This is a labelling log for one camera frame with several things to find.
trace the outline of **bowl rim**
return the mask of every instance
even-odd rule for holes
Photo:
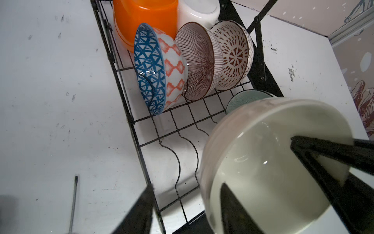
[[[229,107],[229,104],[230,104],[230,102],[232,101],[232,99],[233,99],[234,97],[236,97],[238,94],[242,93],[242,92],[249,92],[249,91],[259,91],[259,92],[265,93],[265,94],[269,95],[268,98],[276,97],[275,95],[273,95],[273,94],[271,94],[271,93],[269,93],[269,92],[266,92],[266,91],[264,91],[264,90],[260,90],[260,89],[246,89],[246,90],[242,90],[242,91],[240,91],[239,93],[237,93],[237,94],[235,94],[234,96],[232,96],[232,98],[230,99],[230,101],[227,103],[226,110],[225,110],[226,114],[229,114],[229,113],[227,113],[227,108]]]
[[[138,26],[138,28],[137,28],[137,31],[136,31],[136,33],[135,33],[135,36],[136,36],[136,34],[138,34],[139,27],[140,27],[141,25],[148,27],[148,28],[153,32],[154,36],[157,38],[157,40],[156,40],[156,45],[157,45],[157,48],[158,48],[159,51],[160,51],[160,56],[161,56],[161,58],[162,58],[162,59],[161,59],[161,60],[162,60],[162,69],[161,69],[161,71],[162,71],[162,73],[164,74],[163,79],[165,80],[165,87],[164,87],[164,89],[163,89],[163,92],[166,93],[166,71],[165,71],[165,62],[164,62],[164,57],[163,57],[163,54],[162,54],[162,49],[161,49],[161,46],[160,46],[160,43],[159,43],[159,40],[158,40],[158,37],[157,37],[157,33],[155,32],[155,30],[152,28],[151,25],[149,25],[149,24],[147,24],[147,23],[141,23],[141,24],[139,24],[139,26]],[[137,42],[137,41],[134,40],[134,61],[135,61],[135,57],[137,57],[137,55],[135,54],[136,42]],[[135,70],[136,75],[138,76],[139,74],[138,74],[138,71],[137,71],[137,65],[135,64],[135,62],[134,62],[134,70]],[[159,114],[161,114],[161,113],[164,111],[165,103],[166,103],[166,94],[165,94],[165,97],[164,97],[164,99],[163,99],[163,105],[162,105],[161,112],[160,112],[160,111],[158,111],[158,112],[154,112],[154,111],[152,111],[152,110],[149,110],[148,105],[147,105],[147,108],[148,108],[148,110],[149,110],[149,112],[150,112],[151,114],[153,114],[153,115],[159,115]]]
[[[204,32],[205,32],[207,38],[209,39],[209,48],[210,48],[210,50],[212,51],[213,58],[215,58],[212,39],[211,39],[211,37],[209,36],[209,34],[208,34],[208,32],[207,32],[207,30],[209,30],[209,29],[205,28],[203,25],[201,25],[201,24],[199,24],[199,23],[197,23],[197,22],[187,22],[187,23],[185,23],[185,24],[184,24],[184,25],[183,25],[183,26],[178,30],[177,35],[175,36],[175,41],[176,41],[176,39],[177,39],[178,33],[179,33],[179,32],[181,31],[181,29],[182,29],[184,26],[186,26],[187,24],[196,24],[197,26],[199,26],[199,27],[201,27],[202,29],[204,29]],[[205,92],[205,94],[204,94],[201,98],[196,99],[196,100],[191,100],[191,99],[188,99],[188,98],[186,97],[186,93],[187,93],[187,91],[188,91],[188,76],[187,76],[186,83],[184,84],[186,90],[182,93],[183,97],[184,97],[185,99],[187,99],[188,101],[199,101],[199,100],[203,99],[203,98],[207,95],[207,93],[209,92],[209,90],[211,89],[211,86],[212,86],[212,83],[213,83],[213,79],[214,79],[214,73],[215,73],[215,72],[213,71],[213,74],[212,74],[212,77],[211,77],[211,81],[209,82],[209,87],[208,87],[207,91]]]
[[[245,35],[245,32],[244,32],[244,30],[243,29],[245,29],[243,26],[241,26],[240,24],[238,24],[237,22],[235,22],[235,21],[233,21],[233,20],[230,20],[230,19],[224,19],[224,20],[221,20],[220,22],[217,22],[217,23],[215,23],[211,28],[210,28],[210,31],[213,33],[213,31],[212,31],[212,29],[214,28],[214,26],[216,26],[217,24],[220,24],[220,23],[222,23],[222,22],[232,22],[232,23],[234,23],[242,32],[243,32],[243,34],[244,34],[244,37],[245,37],[245,41],[247,42],[247,45],[248,45],[248,51],[249,51],[249,42],[248,42],[248,39],[247,39],[247,36]],[[245,63],[245,68],[247,68],[247,65],[248,65],[248,59],[246,60],[246,63]],[[218,83],[217,83],[217,87],[216,87],[216,89],[218,90],[218,91],[227,91],[227,90],[229,90],[229,89],[232,89],[233,87],[235,87],[235,86],[237,86],[241,81],[242,81],[242,79],[245,77],[245,75],[244,75],[244,73],[245,73],[245,70],[246,69],[244,69],[244,71],[243,71],[243,74],[240,76],[240,79],[239,79],[239,81],[236,83],[236,84],[234,84],[234,85],[232,85],[230,88],[228,88],[228,89],[219,89],[219,87],[218,87]]]

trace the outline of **bowl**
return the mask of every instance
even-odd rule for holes
[[[223,52],[223,72],[216,89],[228,90],[239,84],[251,69],[253,42],[247,30],[231,20],[218,22],[210,30]]]
[[[134,66],[144,102],[153,115],[171,107],[182,95],[187,63],[165,32],[139,25],[135,35]]]
[[[114,27],[122,43],[134,52],[138,26],[145,22],[175,38],[178,0],[113,0]]]
[[[207,28],[196,22],[186,23],[175,37],[188,65],[188,79],[183,91],[187,100],[196,101],[214,90],[221,78],[221,45]]]
[[[178,30],[188,22],[197,22],[206,28],[211,28],[220,15],[218,0],[179,0],[177,9]]]
[[[327,210],[329,201],[290,149],[295,135],[353,145],[342,114],[314,100],[255,101],[226,115],[213,129],[203,150],[200,188],[215,233],[223,233],[223,183],[267,234],[299,233]],[[316,159],[345,183],[347,165],[318,155]]]
[[[251,103],[253,101],[262,100],[265,98],[275,97],[273,94],[256,89],[243,90],[231,98],[226,107],[226,114],[230,114],[233,110],[242,105]]]

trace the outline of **light green bowl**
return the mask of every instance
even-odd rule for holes
[[[268,92],[255,89],[241,91],[237,93],[234,97],[232,97],[229,103],[227,104],[226,114],[230,114],[233,110],[241,107],[242,105],[269,97],[275,96]]]

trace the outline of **black metal bracket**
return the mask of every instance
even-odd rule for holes
[[[148,234],[152,224],[153,197],[153,187],[148,185],[112,234]]]
[[[318,183],[347,230],[352,234],[374,233],[374,189],[353,174],[341,186],[315,159],[319,155],[374,175],[374,142],[345,145],[295,136],[291,149]]]
[[[220,200],[225,234],[263,234],[225,183],[221,187]]]
[[[97,4],[96,4],[96,0],[91,0],[91,6],[94,11],[99,11]]]
[[[219,1],[221,5],[221,12],[218,20],[233,20],[241,26],[245,27],[232,2],[229,0]],[[274,80],[273,75],[264,62],[264,50],[261,32],[261,20],[276,2],[277,0],[269,0],[269,2],[264,6],[261,12],[254,18],[254,21],[251,23],[251,25],[247,28],[248,33],[251,33],[255,29],[257,42],[257,47],[253,45],[254,59],[252,67],[248,73],[248,78],[251,81],[253,88],[270,92],[277,97],[283,97],[283,94],[279,89],[276,81]]]

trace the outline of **blue and white patterned bowl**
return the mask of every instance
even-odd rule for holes
[[[151,114],[159,115],[181,96],[187,63],[170,36],[146,23],[135,34],[134,60],[144,102]]]

